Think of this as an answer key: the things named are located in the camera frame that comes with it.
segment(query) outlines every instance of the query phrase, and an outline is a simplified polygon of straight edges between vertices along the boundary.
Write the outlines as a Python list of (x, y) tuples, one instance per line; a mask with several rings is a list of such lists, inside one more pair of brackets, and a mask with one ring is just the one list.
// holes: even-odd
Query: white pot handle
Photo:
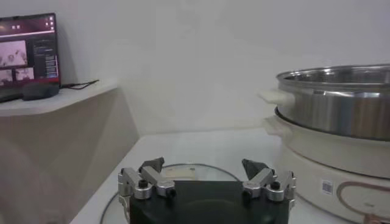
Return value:
[(264, 118), (261, 126), (266, 130), (269, 135), (276, 135), (282, 139), (288, 138), (292, 135), (291, 129), (278, 121), (276, 116)]
[(272, 89), (269, 91), (262, 91), (257, 94), (265, 102), (281, 106), (293, 106), (295, 104), (295, 97), (291, 93), (287, 93), (280, 89)]

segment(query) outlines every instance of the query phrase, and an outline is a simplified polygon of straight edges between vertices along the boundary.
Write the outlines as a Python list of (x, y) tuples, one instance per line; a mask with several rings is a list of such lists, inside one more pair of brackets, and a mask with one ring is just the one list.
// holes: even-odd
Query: barcode label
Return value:
[(331, 181), (321, 181), (321, 191), (323, 194), (333, 195), (333, 183)]

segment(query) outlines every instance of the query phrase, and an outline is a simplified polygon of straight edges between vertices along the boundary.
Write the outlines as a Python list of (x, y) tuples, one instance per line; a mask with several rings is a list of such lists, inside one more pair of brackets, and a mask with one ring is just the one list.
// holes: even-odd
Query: stainless steel bowl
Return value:
[(390, 141), (390, 65), (337, 66), (284, 72), (279, 103), (287, 121), (354, 138)]

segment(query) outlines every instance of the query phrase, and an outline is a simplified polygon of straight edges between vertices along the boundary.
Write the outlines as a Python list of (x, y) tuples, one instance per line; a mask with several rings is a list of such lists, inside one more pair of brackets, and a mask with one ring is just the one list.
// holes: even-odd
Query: white shelf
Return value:
[(0, 103), (0, 117), (43, 114), (59, 110), (74, 103), (86, 100), (99, 94), (108, 92), (118, 87), (116, 80), (101, 80), (82, 90), (61, 89), (54, 97), (23, 101), (14, 100)]

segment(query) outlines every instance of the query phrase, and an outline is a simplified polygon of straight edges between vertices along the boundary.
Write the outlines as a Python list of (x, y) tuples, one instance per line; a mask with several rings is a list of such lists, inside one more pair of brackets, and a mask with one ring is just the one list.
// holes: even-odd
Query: monitor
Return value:
[(0, 19), (0, 89), (60, 84), (54, 13)]

